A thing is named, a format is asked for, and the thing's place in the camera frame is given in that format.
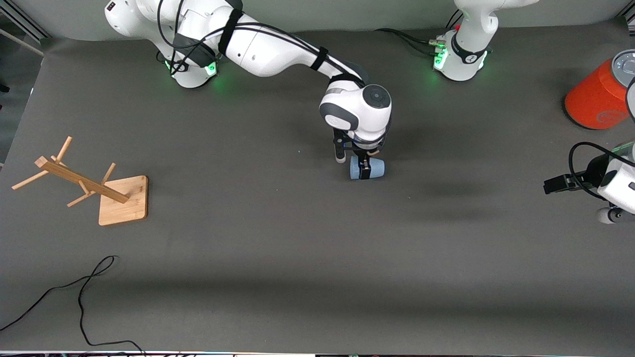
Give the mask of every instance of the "wooden base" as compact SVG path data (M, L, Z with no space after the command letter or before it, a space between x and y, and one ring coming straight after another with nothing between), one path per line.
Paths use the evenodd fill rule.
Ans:
M104 185L129 197L126 203L101 196L99 205L99 225L140 220L148 216L148 178L136 176L106 182Z

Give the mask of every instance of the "cable connector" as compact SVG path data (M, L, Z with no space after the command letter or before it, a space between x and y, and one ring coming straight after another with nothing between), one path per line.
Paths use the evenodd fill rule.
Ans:
M431 39L428 40L428 45L438 48L445 48L445 41L442 39Z

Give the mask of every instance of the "green led light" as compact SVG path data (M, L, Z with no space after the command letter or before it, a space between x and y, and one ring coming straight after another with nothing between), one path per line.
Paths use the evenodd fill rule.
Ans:
M447 58L448 58L448 49L444 48L441 53L437 54L437 59L434 61L434 68L441 70Z
M208 76L214 76L216 74L216 62L212 62L209 66L205 67L205 72Z

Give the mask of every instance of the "black strap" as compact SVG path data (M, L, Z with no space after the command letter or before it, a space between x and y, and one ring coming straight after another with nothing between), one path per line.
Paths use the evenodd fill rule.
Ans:
M317 54L317 58L315 62L313 62L313 64L311 65L311 69L314 71L317 71L319 67L324 63L324 60L326 60L327 55L328 55L328 50L320 46L319 53Z
M331 77L331 80L328 81L328 84L331 84L337 81L351 81L361 85L362 87L366 86L366 83L364 83L364 81L361 80L361 78L350 73L342 73L342 74L338 74L337 76L333 76Z
M463 49L463 47L458 45L456 34L452 36L452 41L450 44L452 45L452 49L454 50L454 52L461 58L461 60L465 64L473 64L474 62L476 62L476 60L483 56L485 51L487 51L487 48L478 52L470 52Z
M370 166L370 156L368 155L368 151L354 151L354 153L358 156L359 179L370 179L370 173L373 168Z
M229 15L229 19L223 28L223 34L220 36L220 41L218 42L218 52L223 55L225 55L225 51L227 51L229 40L232 39L236 24L238 24L238 20L240 20L241 17L243 17L243 12L238 9L233 9Z

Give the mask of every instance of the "wooden mug tree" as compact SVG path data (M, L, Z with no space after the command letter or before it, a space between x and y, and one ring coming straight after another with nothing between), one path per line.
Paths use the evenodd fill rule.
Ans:
M36 160L36 165L42 169L42 172L14 185L12 189L17 190L45 176L47 173L52 173L79 185L84 191L84 195L70 202L67 205L68 207L72 207L96 193L102 195L99 206L100 226L109 226L111 224L146 218L148 212L148 178L142 175L108 181L112 171L115 169L115 163L110 165L110 168L106 171L106 175L101 182L95 182L90 178L72 171L62 162L62 158L69 148L72 139L72 137L66 138L66 142L64 142L59 154L57 154L57 156L51 156L51 160L40 156L40 158Z

